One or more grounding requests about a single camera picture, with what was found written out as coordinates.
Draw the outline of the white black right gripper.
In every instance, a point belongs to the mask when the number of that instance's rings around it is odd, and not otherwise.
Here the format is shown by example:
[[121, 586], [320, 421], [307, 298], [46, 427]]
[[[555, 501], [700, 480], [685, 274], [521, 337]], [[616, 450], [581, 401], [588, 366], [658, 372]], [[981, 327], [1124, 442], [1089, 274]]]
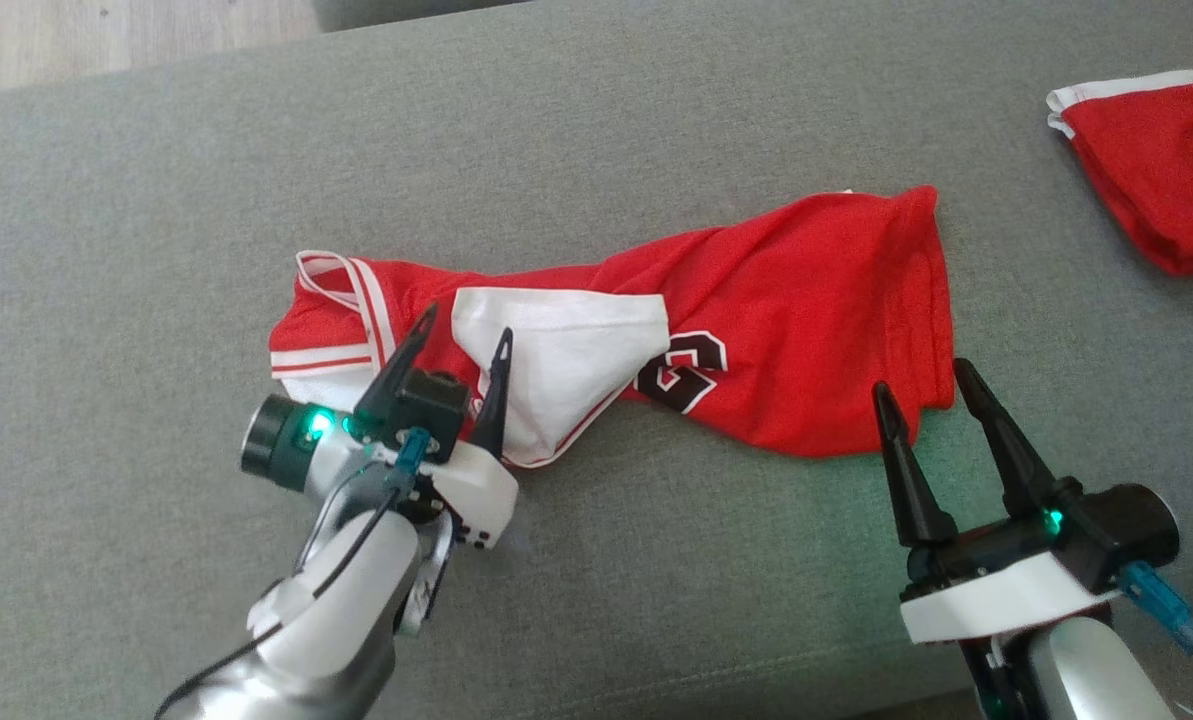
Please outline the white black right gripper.
[[957, 536], [954, 519], [937, 502], [913, 454], [910, 426], [892, 389], [874, 383], [872, 405], [894, 523], [901, 546], [911, 548], [913, 579], [900, 596], [911, 643], [976, 641], [1021, 632], [1120, 597], [1109, 582], [1086, 586], [1062, 564], [1057, 550], [1071, 541], [1073, 530], [1063, 513], [1044, 510], [1056, 488], [1052, 470], [979, 370], [966, 356], [957, 356], [953, 370], [968, 411], [993, 451], [1006, 511], [1015, 520]]

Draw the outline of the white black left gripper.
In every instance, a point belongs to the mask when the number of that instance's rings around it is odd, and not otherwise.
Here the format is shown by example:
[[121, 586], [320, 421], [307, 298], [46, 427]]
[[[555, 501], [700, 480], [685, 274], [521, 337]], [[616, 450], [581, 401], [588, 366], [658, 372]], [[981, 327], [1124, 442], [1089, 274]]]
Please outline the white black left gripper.
[[518, 483], [505, 468], [506, 410], [512, 374], [512, 328], [505, 328], [488, 365], [488, 387], [469, 442], [433, 436], [435, 454], [424, 457], [416, 479], [387, 488], [408, 432], [382, 426], [392, 411], [404, 378], [426, 345], [439, 314], [431, 304], [403, 342], [369, 383], [354, 415], [271, 395], [258, 406], [241, 442], [241, 470], [304, 495], [320, 515], [305, 547], [319, 551], [350, 520], [387, 509], [418, 528], [446, 514], [455, 541], [492, 548], [508, 527]]

